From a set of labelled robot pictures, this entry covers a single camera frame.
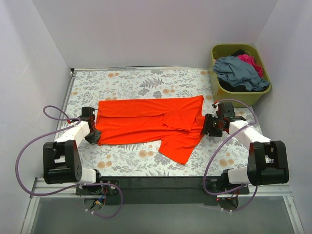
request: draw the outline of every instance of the floral tablecloth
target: floral tablecloth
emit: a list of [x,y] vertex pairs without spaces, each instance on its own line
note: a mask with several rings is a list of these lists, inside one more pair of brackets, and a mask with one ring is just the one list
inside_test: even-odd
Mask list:
[[[77,72],[66,113],[80,115],[83,106],[98,107],[99,100],[136,98],[183,98],[203,95],[202,114],[212,113],[212,91],[207,70],[123,70]],[[253,118],[246,108],[236,114]],[[160,141],[132,145],[79,146],[83,167],[98,169],[103,176],[202,176],[205,167],[227,137],[205,136],[188,162],[176,163],[158,152]],[[235,138],[220,151],[208,175],[218,176],[224,169],[247,165],[248,151]]]

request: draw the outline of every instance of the orange t-shirt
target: orange t-shirt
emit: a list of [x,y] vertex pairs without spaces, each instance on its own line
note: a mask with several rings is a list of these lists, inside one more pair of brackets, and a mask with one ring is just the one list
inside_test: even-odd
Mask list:
[[100,101],[96,128],[99,145],[161,140],[159,152],[186,163],[203,135],[203,96]]

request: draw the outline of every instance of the black cloth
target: black cloth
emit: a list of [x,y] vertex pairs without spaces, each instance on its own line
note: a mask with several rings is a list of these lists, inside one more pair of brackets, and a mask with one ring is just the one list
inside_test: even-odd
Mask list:
[[[228,82],[225,82],[221,79],[218,79],[219,80],[219,84],[222,88],[224,88],[225,90],[227,91],[230,91],[230,92],[248,92],[246,90],[246,86],[245,85],[239,85],[239,86],[236,86],[236,87],[232,87]],[[260,92],[263,92],[263,91],[266,91],[268,89],[269,85],[268,86],[265,86],[263,88],[263,90],[261,90]]]
[[237,50],[236,52],[234,52],[233,54],[231,54],[231,56],[237,57],[239,55],[245,55],[246,52],[243,50]]

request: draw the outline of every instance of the white arm segment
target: white arm segment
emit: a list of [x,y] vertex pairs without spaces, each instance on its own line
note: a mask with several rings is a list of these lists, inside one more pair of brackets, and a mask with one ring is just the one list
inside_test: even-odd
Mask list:
[[[75,140],[77,147],[80,145],[82,140],[90,133],[89,124],[86,121],[81,121],[80,124],[75,125],[75,127],[67,130],[56,142],[66,142],[68,140]],[[96,172],[92,169],[82,168],[82,176],[78,184],[96,182]]]
[[[247,121],[244,120],[237,120],[234,122],[230,122],[229,134],[235,133],[238,129],[248,125]],[[270,142],[271,140],[259,132],[257,132],[252,127],[247,127],[246,129],[242,130],[240,133],[236,134],[235,137],[239,140],[248,150],[250,143],[252,142]],[[247,168],[237,168],[231,169],[228,171],[229,182],[231,184],[250,184],[250,181],[247,176]]]
[[[248,125],[247,121],[244,120],[237,120],[234,122],[230,122],[230,128],[229,128],[229,134],[235,133],[238,129]],[[252,127],[247,127],[240,133],[235,135],[235,138],[239,140],[246,148],[249,150],[250,143],[252,142],[270,142],[271,140],[263,135],[261,135],[259,132],[257,132]]]
[[66,142],[68,140],[75,140],[77,147],[80,145],[82,140],[90,133],[89,124],[86,121],[81,121],[80,124],[67,130],[56,142]]

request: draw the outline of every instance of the green basket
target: green basket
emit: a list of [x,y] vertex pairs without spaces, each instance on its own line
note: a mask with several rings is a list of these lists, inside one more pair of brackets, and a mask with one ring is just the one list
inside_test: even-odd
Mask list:
[[[271,89],[271,84],[269,85],[268,89],[263,92],[230,92],[223,89],[220,86],[217,74],[213,72],[213,67],[215,65],[214,59],[217,60],[218,58],[229,56],[239,49],[244,50],[246,54],[254,57],[255,64],[261,66],[263,69],[263,79],[270,81],[267,75],[267,71],[262,63],[261,57],[256,48],[247,44],[219,44],[212,48],[211,50],[212,59],[210,60],[209,64],[209,77],[212,86],[213,97],[215,101],[226,98],[232,98],[242,101],[246,103],[248,106],[252,106],[259,100],[259,98],[262,95],[269,92],[269,90]],[[237,102],[232,103],[234,107],[243,107],[243,105]]]

